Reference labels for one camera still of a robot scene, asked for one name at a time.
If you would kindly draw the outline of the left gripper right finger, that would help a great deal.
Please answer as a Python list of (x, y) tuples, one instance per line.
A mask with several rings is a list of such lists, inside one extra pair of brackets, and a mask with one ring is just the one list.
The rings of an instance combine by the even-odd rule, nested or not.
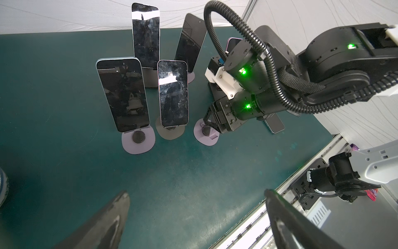
[(273, 237), (278, 249), (342, 249), (275, 190), (264, 192)]

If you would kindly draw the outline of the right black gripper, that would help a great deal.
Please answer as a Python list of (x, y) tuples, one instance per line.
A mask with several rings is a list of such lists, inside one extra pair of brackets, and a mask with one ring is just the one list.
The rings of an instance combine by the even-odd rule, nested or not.
[(206, 126), (220, 133), (235, 131), (247, 122), (235, 116), (232, 104), (227, 97), (215, 101), (211, 109), (207, 110), (203, 121)]

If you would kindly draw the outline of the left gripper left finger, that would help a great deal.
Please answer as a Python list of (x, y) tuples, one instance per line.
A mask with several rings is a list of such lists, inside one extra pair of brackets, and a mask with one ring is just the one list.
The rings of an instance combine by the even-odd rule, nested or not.
[(117, 249), (130, 207), (130, 196), (124, 190), (105, 204), (54, 249)]

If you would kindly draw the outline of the grey round stand front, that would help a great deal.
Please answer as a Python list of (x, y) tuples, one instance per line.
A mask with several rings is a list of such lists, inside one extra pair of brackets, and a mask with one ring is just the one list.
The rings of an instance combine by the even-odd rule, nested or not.
[(193, 129), (195, 138), (206, 146), (215, 145), (220, 137), (220, 133), (214, 128), (205, 124), (203, 119), (199, 119)]

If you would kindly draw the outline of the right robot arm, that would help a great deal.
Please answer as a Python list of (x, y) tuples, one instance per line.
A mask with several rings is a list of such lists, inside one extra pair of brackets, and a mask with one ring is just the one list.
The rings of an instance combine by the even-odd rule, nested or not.
[(325, 113), (398, 84), (397, 26), (332, 28), (294, 54), (270, 27), (252, 30), (223, 2), (205, 5), (204, 22), (218, 52), (205, 76), (224, 93), (196, 125), (206, 145), (253, 118)]

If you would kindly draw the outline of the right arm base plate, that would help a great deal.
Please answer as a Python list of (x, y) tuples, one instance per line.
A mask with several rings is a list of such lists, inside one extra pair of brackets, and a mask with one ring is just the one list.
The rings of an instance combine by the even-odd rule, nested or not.
[(316, 174), (324, 173), (327, 166), (327, 163), (322, 158), (315, 160), (315, 162), (290, 185), (290, 189), (294, 193), (295, 198), (305, 211), (310, 210), (319, 199), (317, 195), (326, 194), (326, 192), (322, 192), (317, 187), (314, 187), (312, 184), (311, 172), (316, 171)]

